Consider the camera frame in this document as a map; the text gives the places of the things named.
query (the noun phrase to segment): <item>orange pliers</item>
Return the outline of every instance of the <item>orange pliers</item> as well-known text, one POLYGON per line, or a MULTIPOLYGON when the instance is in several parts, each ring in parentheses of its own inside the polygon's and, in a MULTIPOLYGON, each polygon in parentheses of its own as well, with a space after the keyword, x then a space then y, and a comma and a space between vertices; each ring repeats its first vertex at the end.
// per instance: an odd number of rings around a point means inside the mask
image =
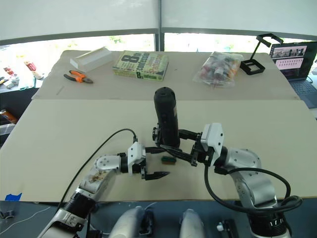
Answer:
POLYGON ((69 76, 67 74, 64 74, 64 77, 71 80, 71 81, 75 81, 75 82, 79 82, 79 83, 93 83, 93 81, 89 78, 86 77, 86 75, 84 75, 83 73, 80 73, 78 71, 74 71, 74 70, 70 70, 69 71, 70 74, 75 75, 74 77, 69 76))

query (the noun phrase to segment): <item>table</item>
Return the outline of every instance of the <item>table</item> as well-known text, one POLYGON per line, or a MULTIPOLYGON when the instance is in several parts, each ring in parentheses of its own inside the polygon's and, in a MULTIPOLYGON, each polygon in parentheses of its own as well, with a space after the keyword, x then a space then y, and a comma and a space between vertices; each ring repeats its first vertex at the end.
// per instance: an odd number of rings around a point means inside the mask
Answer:
MULTIPOLYGON (((220 122, 225 146, 255 151, 263 168, 290 182, 292 194, 317 195, 317 124, 304 102, 180 100, 177 109, 179 128, 198 132, 206 123, 220 122)), ((153 146, 156 123, 152 101, 33 100, 0 150, 0 197, 22 192, 23 201, 59 201, 77 170, 110 134, 130 127, 140 142, 153 146)), ((96 157, 126 152, 131 143, 132 136, 124 132, 96 157)), ((191 141, 181 142, 184 151, 190 151, 191 146, 191 141)), ((162 165, 158 156, 149 155, 149 172, 171 174, 152 181, 141 180, 140 175, 117 176, 111 193, 105 193, 101 201, 211 198, 204 185, 202 165, 194 168, 180 160, 175 166, 162 165)), ((79 175, 67 198, 93 162, 79 175)), ((210 169, 210 181, 221 198, 238 198, 230 176, 216 175, 210 169)), ((277 197, 283 197, 283 185, 272 181, 277 197)))
MULTIPOLYGON (((83 53, 86 51, 64 51, 33 99, 153 100, 154 92, 167 86, 175 91, 177 100, 299 100, 266 53, 255 54, 255 59, 266 68, 264 73, 247 75, 239 69, 235 76, 236 85, 230 89, 213 89, 204 83, 192 81, 210 53, 161 52, 169 57, 163 82, 114 75, 111 68, 113 62, 87 73, 94 81, 92 85, 66 80, 63 75, 75 69, 69 59, 83 53)), ((120 52, 113 52, 114 59, 119 54, 120 52)), ((245 59, 249 59, 251 55, 241 54, 245 59)))

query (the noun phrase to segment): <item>book cover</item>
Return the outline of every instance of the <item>book cover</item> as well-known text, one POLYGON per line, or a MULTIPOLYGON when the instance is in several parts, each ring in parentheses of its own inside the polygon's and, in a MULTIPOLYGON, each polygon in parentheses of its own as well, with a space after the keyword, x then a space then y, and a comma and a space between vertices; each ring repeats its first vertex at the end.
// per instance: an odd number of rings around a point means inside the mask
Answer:
POLYGON ((124 51, 112 67, 114 74, 163 81, 168 57, 155 52, 124 51))

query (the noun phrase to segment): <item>small green object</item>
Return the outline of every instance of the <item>small green object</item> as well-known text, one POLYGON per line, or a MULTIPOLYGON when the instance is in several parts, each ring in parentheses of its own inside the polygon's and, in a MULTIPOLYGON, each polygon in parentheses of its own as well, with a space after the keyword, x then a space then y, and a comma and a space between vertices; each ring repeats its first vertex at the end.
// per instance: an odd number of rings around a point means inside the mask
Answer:
POLYGON ((174 157, 170 157, 170 156, 162 156, 161 160, 162 160, 163 164, 174 165, 176 163, 176 159, 174 157))

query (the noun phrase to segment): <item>blue tape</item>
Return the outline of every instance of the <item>blue tape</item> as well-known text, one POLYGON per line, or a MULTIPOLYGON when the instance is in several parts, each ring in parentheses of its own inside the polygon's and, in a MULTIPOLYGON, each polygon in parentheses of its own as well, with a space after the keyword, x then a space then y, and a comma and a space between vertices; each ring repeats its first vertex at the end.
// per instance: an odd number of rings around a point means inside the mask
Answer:
POLYGON ((11 202, 18 202, 20 201, 20 198, 22 196, 22 193, 19 195, 12 195, 11 193, 5 196, 5 201, 11 201, 11 202))

